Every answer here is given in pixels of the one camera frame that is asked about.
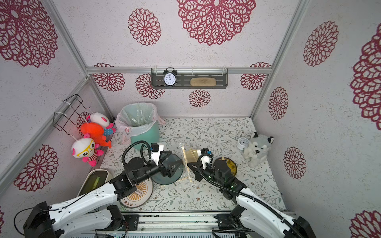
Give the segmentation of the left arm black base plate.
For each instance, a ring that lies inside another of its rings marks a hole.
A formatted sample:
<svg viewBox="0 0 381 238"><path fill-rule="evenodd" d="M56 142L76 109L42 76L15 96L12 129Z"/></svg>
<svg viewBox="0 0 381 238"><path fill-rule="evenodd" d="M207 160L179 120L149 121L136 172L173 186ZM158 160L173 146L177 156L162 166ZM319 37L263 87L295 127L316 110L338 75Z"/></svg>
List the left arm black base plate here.
<svg viewBox="0 0 381 238"><path fill-rule="evenodd" d="M140 216L137 214L123 215L122 218L112 220L111 224L102 231L136 231Z"/></svg>

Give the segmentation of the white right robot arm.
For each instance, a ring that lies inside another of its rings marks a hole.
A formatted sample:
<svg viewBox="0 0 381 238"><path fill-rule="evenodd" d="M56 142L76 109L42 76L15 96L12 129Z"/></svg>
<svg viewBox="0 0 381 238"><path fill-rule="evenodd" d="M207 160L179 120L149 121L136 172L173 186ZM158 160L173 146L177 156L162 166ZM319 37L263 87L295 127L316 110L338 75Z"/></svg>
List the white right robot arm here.
<svg viewBox="0 0 381 238"><path fill-rule="evenodd" d="M293 218L260 199L237 179L226 161L212 161L212 154L199 156L187 166L195 179L216 186L222 195L236 204L228 216L230 230L226 233L255 232L263 238L314 238L311 225L302 217Z"/></svg>

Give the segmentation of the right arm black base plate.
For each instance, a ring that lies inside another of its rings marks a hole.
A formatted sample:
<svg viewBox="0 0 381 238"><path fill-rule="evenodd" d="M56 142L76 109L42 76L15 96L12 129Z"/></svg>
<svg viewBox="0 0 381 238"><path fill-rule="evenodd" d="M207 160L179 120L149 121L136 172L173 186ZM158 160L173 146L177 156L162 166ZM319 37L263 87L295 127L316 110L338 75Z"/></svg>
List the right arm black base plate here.
<svg viewBox="0 0 381 238"><path fill-rule="evenodd" d="M214 216L220 230L235 230L239 228L236 217L228 213L219 213Z"/></svg>

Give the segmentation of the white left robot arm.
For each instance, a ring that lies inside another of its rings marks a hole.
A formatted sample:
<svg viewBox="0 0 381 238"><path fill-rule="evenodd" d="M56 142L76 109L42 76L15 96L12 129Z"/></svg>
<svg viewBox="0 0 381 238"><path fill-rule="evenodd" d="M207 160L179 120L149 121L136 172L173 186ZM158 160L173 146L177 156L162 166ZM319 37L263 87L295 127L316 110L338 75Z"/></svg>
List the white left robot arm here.
<svg viewBox="0 0 381 238"><path fill-rule="evenodd" d="M114 203L137 191L137 185L156 174L173 177L183 165L171 161L171 151L158 143L132 143L123 152L124 166L118 176L82 196L48 205L42 202L30 209L20 234L26 238L69 238L92 230L112 231L124 223Z"/></svg>

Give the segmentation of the disposable chopsticks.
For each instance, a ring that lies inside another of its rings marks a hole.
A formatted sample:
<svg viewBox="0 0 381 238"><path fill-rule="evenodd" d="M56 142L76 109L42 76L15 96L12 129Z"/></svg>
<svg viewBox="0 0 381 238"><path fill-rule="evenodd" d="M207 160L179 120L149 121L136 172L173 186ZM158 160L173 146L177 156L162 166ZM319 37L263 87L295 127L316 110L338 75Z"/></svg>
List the disposable chopsticks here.
<svg viewBox="0 0 381 238"><path fill-rule="evenodd" d="M191 150L189 161L190 161L191 163L193 163L193 162L197 162L197 160L198 160L198 158L199 158L200 155L201 155L201 153L200 153L198 150Z"/></svg>
<svg viewBox="0 0 381 238"><path fill-rule="evenodd" d="M190 177L190 171L188 169L188 160L187 160L186 149L185 149L184 144L180 144L179 148L181 149L181 152L182 152L183 165L184 165L184 170L185 170L186 178L188 179L188 181L190 183L192 183L192 179Z"/></svg>

